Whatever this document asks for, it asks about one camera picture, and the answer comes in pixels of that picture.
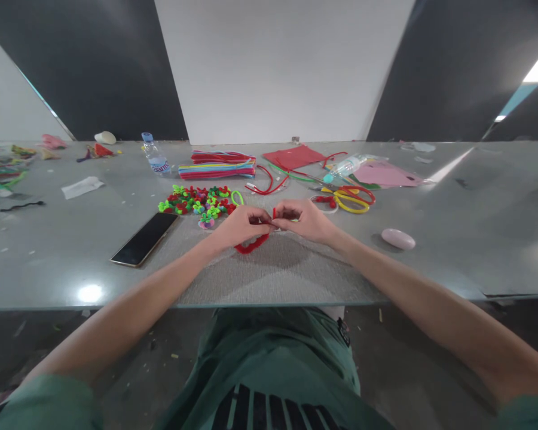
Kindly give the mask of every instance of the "white wall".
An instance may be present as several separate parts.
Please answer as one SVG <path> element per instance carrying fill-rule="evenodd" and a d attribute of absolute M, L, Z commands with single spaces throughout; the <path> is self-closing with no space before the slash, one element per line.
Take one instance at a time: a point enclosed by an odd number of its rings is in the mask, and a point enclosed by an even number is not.
<path fill-rule="evenodd" d="M 207 145 L 364 138 L 413 0 L 155 4 L 189 139 Z"/>
<path fill-rule="evenodd" d="M 70 140 L 0 46 L 0 140 L 39 141 L 44 133 Z"/>

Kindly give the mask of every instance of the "table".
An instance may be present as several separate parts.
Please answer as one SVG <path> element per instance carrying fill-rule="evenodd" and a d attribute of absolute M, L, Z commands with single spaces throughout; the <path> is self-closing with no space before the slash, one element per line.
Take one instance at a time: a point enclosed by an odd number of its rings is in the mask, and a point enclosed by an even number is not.
<path fill-rule="evenodd" d="M 435 145 L 434 152 L 423 155 L 392 142 L 310 144 L 324 154 L 387 156 L 398 167 L 434 181 L 375 191 L 377 203 L 369 213 L 339 211 L 330 215 L 332 221 L 469 300 L 538 294 L 538 142 Z M 188 163 L 192 149 L 260 156 L 288 146 L 162 144 L 173 165 Z M 177 174 L 172 179 L 156 176 L 140 143 L 112 149 L 123 154 L 76 163 L 85 154 L 85 143 L 73 142 L 59 152 L 61 160 L 33 162 L 14 189 L 25 198 L 0 199 L 0 208 L 40 199 L 47 204 L 0 213 L 0 309 L 102 306 L 209 234 L 197 226 L 197 215 L 186 215 L 142 269 L 111 263 L 109 258 L 157 211 L 172 184 L 184 183 Z M 433 162 L 415 161 L 417 155 Z M 318 165 L 304 171 L 322 173 Z M 97 176 L 105 186 L 65 200 L 60 188 L 88 176 Z M 254 180 L 236 177 L 191 185 L 228 185 L 240 190 L 247 204 L 269 212 L 282 198 L 314 194 L 307 184 L 291 181 L 274 195 L 251 195 L 244 192 L 246 182 L 267 186 L 261 171 Z M 404 252 L 383 243 L 380 232 L 385 228 L 409 233 L 417 247 Z M 362 305 L 385 300 L 333 251 L 278 232 L 248 256 L 234 250 L 219 256 L 175 306 Z"/>

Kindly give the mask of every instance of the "phone screen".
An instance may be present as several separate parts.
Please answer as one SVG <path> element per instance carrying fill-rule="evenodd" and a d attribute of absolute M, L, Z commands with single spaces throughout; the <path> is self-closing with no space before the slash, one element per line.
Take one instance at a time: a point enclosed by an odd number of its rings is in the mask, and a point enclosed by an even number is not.
<path fill-rule="evenodd" d="M 131 238 L 127 244 L 114 255 L 111 261 L 125 264 L 127 266 L 139 266 L 143 263 L 147 255 L 154 249 L 168 228 L 172 226 L 178 218 L 176 214 L 162 213 L 155 214 L 145 226 Z"/>

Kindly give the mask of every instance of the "scissors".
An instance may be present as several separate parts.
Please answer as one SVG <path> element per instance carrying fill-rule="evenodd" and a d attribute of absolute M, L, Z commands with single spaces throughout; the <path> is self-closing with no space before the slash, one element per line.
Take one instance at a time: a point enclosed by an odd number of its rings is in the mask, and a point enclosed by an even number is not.
<path fill-rule="evenodd" d="M 351 212 L 354 214 L 362 214 L 369 210 L 369 207 L 375 204 L 375 196 L 372 192 L 367 190 L 367 188 L 356 186 L 356 185 L 343 185 L 343 186 L 335 186 L 328 184 L 324 182 L 323 180 L 307 175 L 307 177 L 313 179 L 315 182 L 321 184 L 321 187 L 311 188 L 313 190 L 325 192 L 325 193 L 331 193 L 333 194 L 333 198 L 335 199 L 335 202 L 339 205 L 339 207 L 345 209 L 347 212 Z M 370 201 L 367 201 L 360 197 L 359 191 L 363 191 L 365 194 L 368 194 L 371 197 Z M 359 206 L 362 206 L 361 209 L 354 209 L 351 208 L 343 201 L 351 201 L 353 203 L 356 203 Z"/>

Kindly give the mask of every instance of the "water bottle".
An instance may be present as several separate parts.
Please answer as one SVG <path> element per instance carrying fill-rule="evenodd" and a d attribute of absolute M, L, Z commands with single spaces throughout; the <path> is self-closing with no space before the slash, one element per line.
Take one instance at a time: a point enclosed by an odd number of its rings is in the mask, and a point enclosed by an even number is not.
<path fill-rule="evenodd" d="M 325 175 L 323 181 L 326 183 L 331 183 L 335 179 L 342 179 L 345 176 L 349 176 L 351 173 L 356 172 L 360 165 L 366 162 L 366 160 L 369 158 L 370 157 L 368 155 L 364 154 L 352 155 L 329 170 L 329 173 Z"/>
<path fill-rule="evenodd" d="M 169 167 L 166 156 L 163 155 L 160 148 L 154 142 L 154 137 L 151 133 L 142 133 L 142 137 L 143 150 L 152 170 L 161 177 L 171 176 L 172 168 Z"/>

